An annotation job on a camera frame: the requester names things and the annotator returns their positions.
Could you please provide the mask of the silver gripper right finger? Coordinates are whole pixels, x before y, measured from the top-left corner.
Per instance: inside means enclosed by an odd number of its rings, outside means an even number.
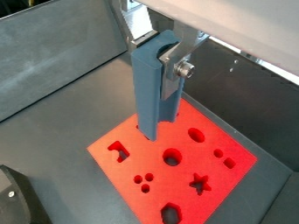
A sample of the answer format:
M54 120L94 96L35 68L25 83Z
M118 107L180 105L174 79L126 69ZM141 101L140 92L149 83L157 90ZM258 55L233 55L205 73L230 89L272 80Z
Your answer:
M202 31L181 22L173 23L172 32L178 42L158 57L162 62L162 100L166 100L178 89L180 79L192 77L194 65L189 62L189 58L192 52L209 37Z

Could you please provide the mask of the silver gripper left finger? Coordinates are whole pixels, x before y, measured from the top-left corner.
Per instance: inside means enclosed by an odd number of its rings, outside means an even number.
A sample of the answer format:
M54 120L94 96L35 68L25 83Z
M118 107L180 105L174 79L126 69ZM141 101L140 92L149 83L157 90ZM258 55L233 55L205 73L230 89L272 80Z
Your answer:
M146 7L136 0L120 0L120 13L125 21L128 44L138 47L157 35Z

